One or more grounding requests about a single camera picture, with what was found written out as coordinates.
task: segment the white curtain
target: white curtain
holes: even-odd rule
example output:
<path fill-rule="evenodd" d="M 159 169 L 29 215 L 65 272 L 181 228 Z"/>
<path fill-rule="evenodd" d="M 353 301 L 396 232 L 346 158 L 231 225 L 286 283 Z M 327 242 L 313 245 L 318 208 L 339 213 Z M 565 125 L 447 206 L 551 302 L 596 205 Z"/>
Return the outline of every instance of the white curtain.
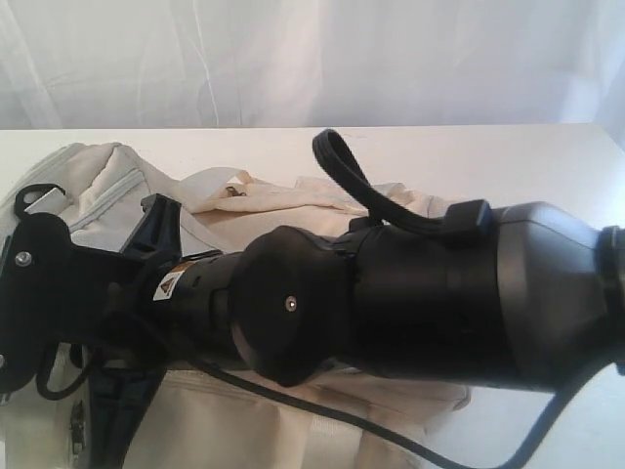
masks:
<path fill-rule="evenodd" d="M 624 0 L 0 0 L 0 128 L 597 122 Z"/>

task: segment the screw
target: screw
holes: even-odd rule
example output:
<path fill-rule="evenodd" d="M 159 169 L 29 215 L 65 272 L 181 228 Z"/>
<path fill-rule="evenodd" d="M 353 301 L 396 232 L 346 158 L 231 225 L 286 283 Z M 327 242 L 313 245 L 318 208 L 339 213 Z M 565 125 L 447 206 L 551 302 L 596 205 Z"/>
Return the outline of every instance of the screw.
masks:
<path fill-rule="evenodd" d="M 284 307 L 286 308 L 286 311 L 293 313 L 297 310 L 297 298 L 294 296 L 287 296 L 286 300 L 284 300 Z"/>
<path fill-rule="evenodd" d="M 28 267 L 32 264 L 32 254 L 27 251 L 19 252 L 16 255 L 16 264 L 18 267 Z"/>

